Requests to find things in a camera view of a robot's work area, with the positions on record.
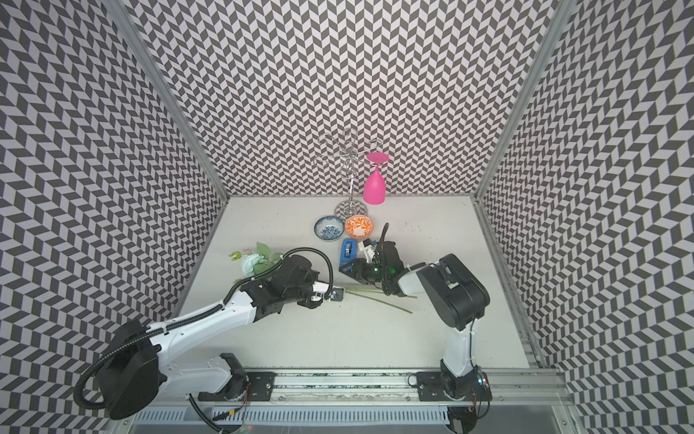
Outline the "blue tape dispenser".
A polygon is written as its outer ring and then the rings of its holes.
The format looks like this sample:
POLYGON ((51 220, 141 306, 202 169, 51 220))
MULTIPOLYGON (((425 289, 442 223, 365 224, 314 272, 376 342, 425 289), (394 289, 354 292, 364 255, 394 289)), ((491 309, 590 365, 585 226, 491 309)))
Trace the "blue tape dispenser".
POLYGON ((339 260, 339 271, 345 272, 352 269, 354 261, 357 259, 358 242, 354 239, 345 239, 341 247, 339 260))

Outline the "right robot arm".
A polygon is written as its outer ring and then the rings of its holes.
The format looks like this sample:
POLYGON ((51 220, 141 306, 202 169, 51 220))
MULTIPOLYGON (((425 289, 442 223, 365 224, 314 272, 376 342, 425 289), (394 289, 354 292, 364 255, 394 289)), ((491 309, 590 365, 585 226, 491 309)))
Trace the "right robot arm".
POLYGON ((484 285, 453 254, 436 262, 405 266, 394 242, 378 242, 372 258, 355 258, 339 268, 343 275, 387 296, 427 296, 447 326, 446 351, 439 373, 426 378, 417 373, 422 401, 491 401, 493 394, 486 373, 474 361, 475 327, 490 305, 484 285))

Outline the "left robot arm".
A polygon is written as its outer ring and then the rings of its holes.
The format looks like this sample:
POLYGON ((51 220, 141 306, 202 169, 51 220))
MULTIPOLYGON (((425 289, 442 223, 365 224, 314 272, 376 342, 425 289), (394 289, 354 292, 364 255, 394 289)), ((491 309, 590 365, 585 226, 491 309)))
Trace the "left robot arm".
POLYGON ((236 281, 223 300, 188 315, 151 325, 129 321, 81 374, 74 402, 84 410, 104 410, 117 421, 164 397, 244 400, 251 381, 234 354, 202 361, 182 358, 232 329, 280 313, 287 304, 320 307, 334 290, 334 267, 326 265, 327 280, 321 281, 307 260, 311 251, 288 251, 266 271, 236 281))

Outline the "orange patterned bowl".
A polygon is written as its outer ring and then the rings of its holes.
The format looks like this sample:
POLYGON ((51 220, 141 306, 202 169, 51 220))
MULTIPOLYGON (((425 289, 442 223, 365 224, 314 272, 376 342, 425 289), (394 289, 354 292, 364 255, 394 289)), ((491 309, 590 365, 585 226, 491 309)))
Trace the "orange patterned bowl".
POLYGON ((349 217, 344 224, 346 234, 355 240, 368 238, 374 230, 373 221, 366 215, 349 217))

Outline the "blue patterned bowl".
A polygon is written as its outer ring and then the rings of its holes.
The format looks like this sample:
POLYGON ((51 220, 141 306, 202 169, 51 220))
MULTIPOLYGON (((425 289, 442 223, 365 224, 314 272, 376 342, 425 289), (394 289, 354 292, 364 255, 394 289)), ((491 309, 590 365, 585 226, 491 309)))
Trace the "blue patterned bowl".
POLYGON ((319 218, 314 224, 314 235, 324 242, 339 240, 344 234, 344 220, 336 215, 319 218))

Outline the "pink plastic wine glass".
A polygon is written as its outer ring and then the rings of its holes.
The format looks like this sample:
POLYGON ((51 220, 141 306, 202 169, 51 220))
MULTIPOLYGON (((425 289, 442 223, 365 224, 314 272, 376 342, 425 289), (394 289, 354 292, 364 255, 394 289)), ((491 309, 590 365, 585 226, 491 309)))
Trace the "pink plastic wine glass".
POLYGON ((372 164, 373 171, 364 184, 363 200, 366 204, 380 205, 385 202, 387 191, 381 167, 390 161, 390 157, 385 153, 372 152, 366 158, 372 164))

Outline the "chrome glass holder stand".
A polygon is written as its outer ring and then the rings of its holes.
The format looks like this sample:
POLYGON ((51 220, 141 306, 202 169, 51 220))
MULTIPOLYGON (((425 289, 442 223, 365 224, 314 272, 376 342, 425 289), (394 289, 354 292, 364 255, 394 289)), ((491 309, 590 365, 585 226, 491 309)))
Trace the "chrome glass holder stand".
POLYGON ((318 144, 325 150, 318 163, 334 161, 346 182, 346 198, 334 208, 334 215, 346 222, 356 215, 369 216, 367 204, 356 197, 358 177, 366 161, 367 151, 361 150, 355 128, 346 128, 340 134, 321 134, 318 144))

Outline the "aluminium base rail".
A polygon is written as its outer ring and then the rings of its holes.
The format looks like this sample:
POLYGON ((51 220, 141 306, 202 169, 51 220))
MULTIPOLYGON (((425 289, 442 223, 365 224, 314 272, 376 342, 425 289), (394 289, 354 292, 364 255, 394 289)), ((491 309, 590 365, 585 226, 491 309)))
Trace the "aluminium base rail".
POLYGON ((455 425, 470 412, 477 421, 505 410, 548 416, 562 433, 583 430, 562 376, 551 369, 490 369, 475 392, 449 397, 435 371, 404 369, 278 369, 250 372, 241 401, 198 398, 158 401, 128 419, 137 428, 213 424, 226 430, 253 426, 455 425))

